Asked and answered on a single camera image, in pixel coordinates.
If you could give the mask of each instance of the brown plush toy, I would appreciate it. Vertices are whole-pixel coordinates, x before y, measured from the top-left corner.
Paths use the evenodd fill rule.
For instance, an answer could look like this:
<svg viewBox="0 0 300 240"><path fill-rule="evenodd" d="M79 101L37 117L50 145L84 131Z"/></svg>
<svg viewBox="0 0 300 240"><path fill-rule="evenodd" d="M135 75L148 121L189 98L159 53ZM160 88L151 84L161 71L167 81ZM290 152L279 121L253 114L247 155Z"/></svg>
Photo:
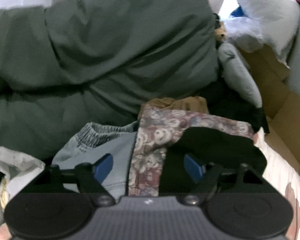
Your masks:
<svg viewBox="0 0 300 240"><path fill-rule="evenodd" d="M224 22L220 21L220 17L218 14L214 13L214 16L216 18L216 25L215 25L215 35L217 40L217 48L226 41L227 38L227 31L225 28Z"/></svg>

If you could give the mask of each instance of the floral print cloth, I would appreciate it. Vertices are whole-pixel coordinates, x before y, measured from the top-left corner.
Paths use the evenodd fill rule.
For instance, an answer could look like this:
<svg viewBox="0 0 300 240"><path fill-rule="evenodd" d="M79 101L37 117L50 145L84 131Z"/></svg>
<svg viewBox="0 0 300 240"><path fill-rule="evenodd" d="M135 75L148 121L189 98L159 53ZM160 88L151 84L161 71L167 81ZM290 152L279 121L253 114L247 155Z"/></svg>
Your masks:
<svg viewBox="0 0 300 240"><path fill-rule="evenodd" d="M129 196L158 196L163 163L169 146L189 127L208 127L231 135L253 139L246 122L185 110L158 109L146 105L132 154Z"/></svg>

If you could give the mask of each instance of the elastic waistband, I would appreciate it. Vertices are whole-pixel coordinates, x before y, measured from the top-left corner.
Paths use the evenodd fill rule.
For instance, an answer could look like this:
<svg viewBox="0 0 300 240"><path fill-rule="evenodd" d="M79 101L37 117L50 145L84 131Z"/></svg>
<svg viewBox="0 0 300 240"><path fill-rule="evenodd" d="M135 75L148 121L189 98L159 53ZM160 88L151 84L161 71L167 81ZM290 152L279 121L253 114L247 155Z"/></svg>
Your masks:
<svg viewBox="0 0 300 240"><path fill-rule="evenodd" d="M135 121L126 126L101 125L98 123L87 123L75 135L76 140L80 144L84 144L90 148L96 148L108 141L116 139L124 134L135 132L138 130L139 121Z"/></svg>

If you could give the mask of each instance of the dark green comforter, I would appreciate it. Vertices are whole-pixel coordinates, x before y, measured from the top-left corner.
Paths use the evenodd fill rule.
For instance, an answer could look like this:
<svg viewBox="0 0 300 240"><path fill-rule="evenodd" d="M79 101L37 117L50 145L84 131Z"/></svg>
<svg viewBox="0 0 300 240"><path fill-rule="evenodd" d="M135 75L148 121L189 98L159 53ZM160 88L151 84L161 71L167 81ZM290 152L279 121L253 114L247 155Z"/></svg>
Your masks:
<svg viewBox="0 0 300 240"><path fill-rule="evenodd" d="M207 0L66 0L0 10L0 145L45 159L87 122L217 79Z"/></svg>

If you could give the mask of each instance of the ribbed gray surface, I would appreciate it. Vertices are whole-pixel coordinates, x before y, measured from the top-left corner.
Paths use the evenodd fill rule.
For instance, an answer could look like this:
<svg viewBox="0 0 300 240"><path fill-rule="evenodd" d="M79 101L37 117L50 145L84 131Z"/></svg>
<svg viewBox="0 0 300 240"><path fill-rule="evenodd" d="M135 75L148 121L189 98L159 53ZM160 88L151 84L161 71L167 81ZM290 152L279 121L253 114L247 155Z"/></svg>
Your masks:
<svg viewBox="0 0 300 240"><path fill-rule="evenodd" d="M99 209L85 229L67 240L236 240L215 228L196 207L175 197L124 197ZM271 240L285 240L276 237Z"/></svg>

